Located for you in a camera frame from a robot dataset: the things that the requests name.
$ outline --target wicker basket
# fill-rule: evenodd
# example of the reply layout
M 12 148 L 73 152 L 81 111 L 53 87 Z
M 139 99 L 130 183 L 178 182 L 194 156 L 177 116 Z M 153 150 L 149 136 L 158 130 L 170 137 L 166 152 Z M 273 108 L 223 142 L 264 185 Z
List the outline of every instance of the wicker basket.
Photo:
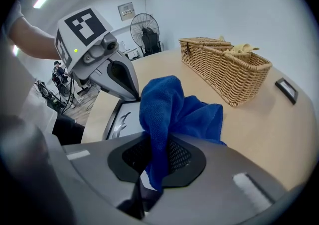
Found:
M 182 61 L 203 78 L 229 105 L 236 107 L 258 93 L 272 63 L 255 53 L 224 54 L 228 42 L 199 45 L 180 39 Z
M 213 39 L 209 37 L 182 38 L 180 39 L 180 41 L 205 46 L 232 46 L 230 42 L 221 41 L 219 39 Z

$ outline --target yellow cloth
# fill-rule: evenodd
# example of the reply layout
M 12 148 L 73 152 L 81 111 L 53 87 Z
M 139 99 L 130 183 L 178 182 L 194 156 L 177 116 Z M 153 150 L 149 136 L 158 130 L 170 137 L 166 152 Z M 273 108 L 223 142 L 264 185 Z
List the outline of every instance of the yellow cloth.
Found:
M 253 50 L 259 50 L 259 48 L 251 46 L 250 44 L 237 44 L 229 52 L 230 53 L 245 53 L 245 52 L 252 52 Z

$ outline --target blue towel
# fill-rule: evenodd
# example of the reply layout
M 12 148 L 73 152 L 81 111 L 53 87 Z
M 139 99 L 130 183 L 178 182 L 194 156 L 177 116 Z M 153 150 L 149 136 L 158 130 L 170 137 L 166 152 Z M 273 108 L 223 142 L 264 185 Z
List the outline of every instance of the blue towel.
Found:
M 151 135 L 152 160 L 146 173 L 151 186 L 158 191 L 162 191 L 161 181 L 168 175 L 166 144 L 169 132 L 226 145 L 220 141 L 223 106 L 208 105 L 195 96 L 185 98 L 176 76 L 153 79 L 144 87 L 140 123 Z

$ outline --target light wood tabletop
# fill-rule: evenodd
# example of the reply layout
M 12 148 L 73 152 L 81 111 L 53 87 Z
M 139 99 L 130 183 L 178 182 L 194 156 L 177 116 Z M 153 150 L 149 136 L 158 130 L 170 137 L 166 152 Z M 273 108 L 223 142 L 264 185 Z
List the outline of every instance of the light wood tabletop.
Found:
M 185 96 L 222 104 L 221 140 L 277 178 L 287 190 L 306 181 L 318 154 L 318 129 L 313 104 L 291 79 L 271 68 L 258 95 L 233 108 L 181 61 L 180 49 L 165 51 L 133 62 L 143 87 L 153 78 L 177 76 Z M 293 105 L 275 86 L 284 77 L 299 92 Z M 82 143 L 101 141 L 118 98 L 100 92 L 89 115 Z

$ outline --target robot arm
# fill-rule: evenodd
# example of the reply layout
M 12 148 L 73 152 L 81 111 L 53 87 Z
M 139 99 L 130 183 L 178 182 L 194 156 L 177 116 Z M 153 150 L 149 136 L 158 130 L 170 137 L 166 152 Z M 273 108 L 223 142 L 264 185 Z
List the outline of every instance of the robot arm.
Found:
M 111 95 L 135 101 L 139 85 L 134 67 L 119 51 L 111 30 L 97 10 L 86 7 L 58 21 L 55 46 L 77 82 L 90 79 Z

